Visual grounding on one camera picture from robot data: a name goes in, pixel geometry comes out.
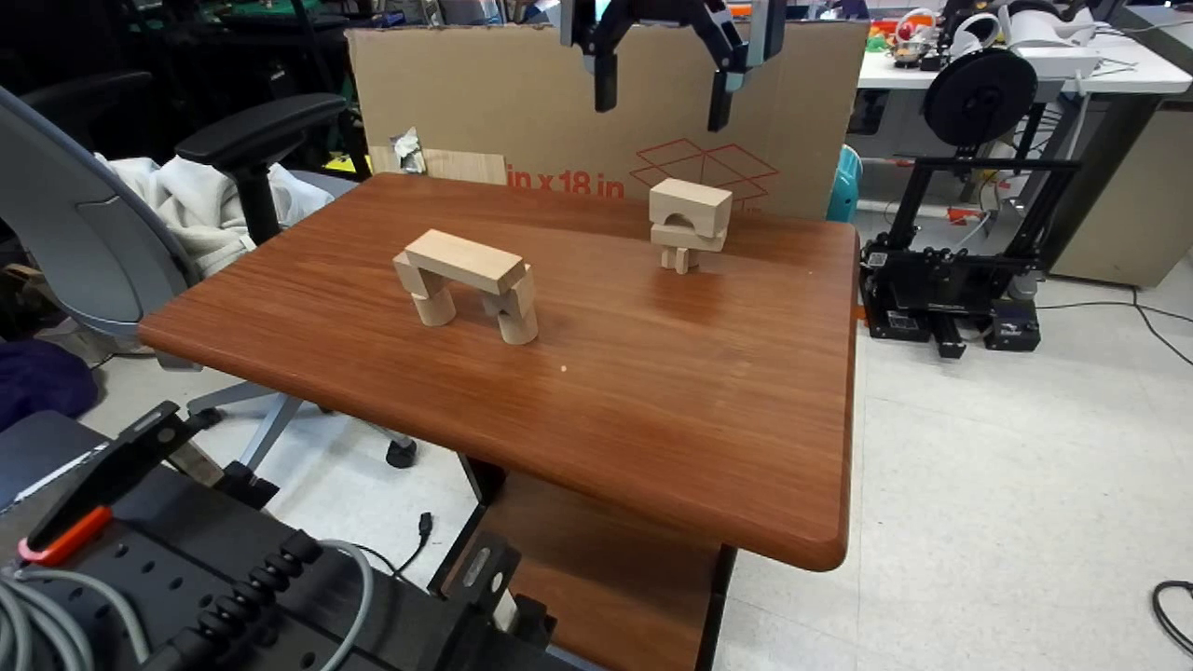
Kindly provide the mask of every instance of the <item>black machine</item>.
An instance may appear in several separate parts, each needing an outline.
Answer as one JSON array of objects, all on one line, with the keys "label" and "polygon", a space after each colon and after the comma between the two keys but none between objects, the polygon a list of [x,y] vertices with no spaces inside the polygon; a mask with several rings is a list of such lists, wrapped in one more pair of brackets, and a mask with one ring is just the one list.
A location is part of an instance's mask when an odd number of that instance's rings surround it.
[{"label": "black machine", "polygon": [[786,5],[752,0],[750,42],[739,34],[724,0],[612,0],[595,15],[595,0],[559,5],[559,42],[594,54],[595,110],[619,105],[619,42],[633,22],[677,22],[693,27],[706,42],[714,74],[709,99],[709,129],[724,129],[729,118],[733,88],[744,85],[750,67],[783,53]]},{"label": "black machine", "polygon": [[[955,145],[955,156],[922,156],[897,200],[889,230],[861,251],[861,298],[870,336],[937,339],[944,359],[963,359],[963,329],[984,333],[993,350],[1037,350],[1039,323],[1030,278],[1039,256],[1050,210],[1068,185],[1073,160],[1031,160],[1030,145],[1045,105],[1037,105],[1037,69],[1003,48],[959,54],[940,69],[924,95],[928,128]],[[986,156],[986,141],[1024,124],[1015,156]],[[1003,252],[913,251],[917,210],[933,176],[955,179],[959,195],[981,191],[993,176],[1021,176],[1021,195],[994,195],[984,225],[1019,225]]]},{"label": "black machine", "polygon": [[[0,581],[56,601],[89,636],[102,671],[571,666],[543,652],[555,618],[507,592],[518,566],[510,543],[477,538],[438,589],[421,592],[399,569],[373,569],[356,543],[314,541],[261,514],[273,487],[242,464],[212,487],[164,468],[161,457],[175,457],[203,420],[179,420],[164,401],[131,425],[21,541],[25,569]],[[128,595],[140,618],[140,652],[114,601],[44,566]],[[32,666],[58,666],[49,636],[36,636]]]}]

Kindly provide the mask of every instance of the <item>black 3d printer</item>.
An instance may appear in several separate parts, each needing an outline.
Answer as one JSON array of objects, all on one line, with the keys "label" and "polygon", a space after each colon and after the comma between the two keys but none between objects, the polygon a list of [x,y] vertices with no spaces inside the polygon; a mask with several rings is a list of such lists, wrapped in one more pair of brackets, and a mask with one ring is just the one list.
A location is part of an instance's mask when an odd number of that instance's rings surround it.
[{"label": "black 3d printer", "polygon": [[[973,5],[950,5],[947,30],[963,27]],[[976,48],[950,54],[924,92],[924,124],[955,156],[917,156],[889,230],[861,251],[861,298],[875,339],[937,339],[944,359],[963,359],[963,329],[976,329],[986,350],[1037,350],[1039,320],[1031,285],[1019,284],[1037,273],[1050,210],[1068,185],[1073,160],[1030,156],[1045,105],[1037,99],[1037,69],[1008,48]],[[1011,156],[993,156],[993,141],[1011,138]],[[986,213],[1019,220],[1019,236],[1003,252],[970,252],[947,247],[913,251],[917,213],[933,176],[955,179],[959,195],[973,195],[986,176],[1021,176],[1015,199],[1000,199]]]}]

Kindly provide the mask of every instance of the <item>cardboard box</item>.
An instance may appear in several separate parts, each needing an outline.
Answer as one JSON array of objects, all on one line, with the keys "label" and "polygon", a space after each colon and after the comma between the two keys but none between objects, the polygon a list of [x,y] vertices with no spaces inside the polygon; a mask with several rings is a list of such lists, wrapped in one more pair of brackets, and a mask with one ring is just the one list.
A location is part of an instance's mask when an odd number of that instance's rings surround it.
[{"label": "cardboard box", "polygon": [[438,156],[501,156],[514,191],[643,199],[676,176],[733,191],[733,210],[824,220],[863,22],[790,27],[720,133],[706,128],[712,54],[693,30],[633,27],[602,114],[584,54],[555,30],[349,30],[346,43],[381,172],[415,128]]}]

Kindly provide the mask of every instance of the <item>floor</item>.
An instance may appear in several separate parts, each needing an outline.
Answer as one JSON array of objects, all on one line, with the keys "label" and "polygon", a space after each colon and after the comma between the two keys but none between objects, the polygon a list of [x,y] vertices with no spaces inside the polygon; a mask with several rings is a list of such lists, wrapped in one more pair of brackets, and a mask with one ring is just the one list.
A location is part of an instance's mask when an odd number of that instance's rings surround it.
[{"label": "floor", "polygon": [[[1193,256],[1149,305],[1193,313]],[[1126,290],[1045,284],[1039,305],[1128,300]],[[1193,354],[1193,323],[1157,317]],[[103,366],[109,400],[85,425],[114,431],[158,400],[194,400],[220,372]],[[848,559],[805,573],[742,551],[720,671],[1190,666],[1149,610],[1158,579],[1193,579],[1193,369],[1128,305],[1045,308],[1037,354],[856,336]],[[199,442],[236,457],[248,407]],[[474,498],[438,447],[415,468],[381,464],[385,435],[307,412],[264,461],[273,509],[318,538],[370,541],[401,559],[436,514],[425,581]]]}]

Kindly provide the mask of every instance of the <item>power cord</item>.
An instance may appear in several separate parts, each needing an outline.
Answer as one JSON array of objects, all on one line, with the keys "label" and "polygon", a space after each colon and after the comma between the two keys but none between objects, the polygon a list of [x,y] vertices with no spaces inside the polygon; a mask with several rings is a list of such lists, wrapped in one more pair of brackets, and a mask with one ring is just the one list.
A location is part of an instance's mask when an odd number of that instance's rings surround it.
[{"label": "power cord", "polygon": [[421,514],[418,514],[418,549],[415,549],[415,551],[406,555],[406,563],[399,563],[399,566],[395,566],[392,559],[385,559],[385,555],[381,555],[375,549],[370,549],[370,543],[324,541],[328,549],[336,549],[336,551],[343,551],[343,555],[349,555],[349,559],[356,563],[361,601],[356,601],[356,614],[349,618],[343,640],[336,645],[336,652],[324,660],[319,671],[336,671],[336,666],[349,656],[349,650],[356,645],[356,636],[361,636],[361,628],[365,628],[365,618],[370,618],[370,610],[373,610],[373,566],[370,566],[370,555],[381,559],[381,563],[392,569],[392,579],[401,581],[401,569],[425,551],[432,529],[436,529],[436,518],[432,518],[427,509],[421,509]]},{"label": "power cord", "polygon": [[92,645],[82,633],[82,627],[53,595],[36,592],[25,581],[74,581],[74,585],[102,592],[114,606],[114,614],[135,645],[135,660],[136,663],[148,660],[148,636],[140,628],[136,610],[109,581],[98,581],[78,569],[5,569],[0,573],[0,628],[5,628],[0,633],[0,666],[31,671],[36,633],[53,645],[53,652],[58,656],[58,663],[66,671],[92,671],[98,666]]},{"label": "power cord", "polygon": [[1153,589],[1153,614],[1157,614],[1158,628],[1193,656],[1193,636],[1169,623],[1169,614],[1158,601],[1163,592],[1179,592],[1179,589],[1193,601],[1193,581],[1158,581]]},{"label": "power cord", "polygon": [[406,566],[425,551],[425,543],[432,541],[436,518],[427,509],[418,514],[418,549],[406,555],[406,563],[399,563],[399,579],[406,573]]},{"label": "power cord", "polygon": [[432,541],[432,529],[436,529],[436,518],[427,509],[421,509],[418,514],[418,543],[399,566],[370,543],[354,543],[354,549],[373,555],[392,579],[406,581],[406,566],[425,551],[425,543]]},{"label": "power cord", "polygon": [[1163,339],[1149,317],[1149,308],[1141,305],[1141,290],[1128,290],[1133,308],[1144,317],[1149,333],[1169,350],[1179,354],[1184,366],[1193,366],[1193,359],[1184,350],[1179,350],[1169,339]]},{"label": "power cord", "polygon": [[1193,366],[1193,359],[1184,350],[1179,350],[1157,323],[1153,323],[1153,313],[1157,317],[1168,317],[1168,320],[1184,320],[1193,323],[1190,313],[1169,313],[1169,308],[1157,308],[1157,305],[1144,305],[1141,300],[1141,290],[1128,290],[1128,300],[1056,300],[1056,305],[1037,305],[1037,308],[1090,308],[1090,305],[1128,305],[1141,313],[1144,329],[1153,333],[1157,344],[1163,344],[1173,359],[1182,359],[1184,366]]}]

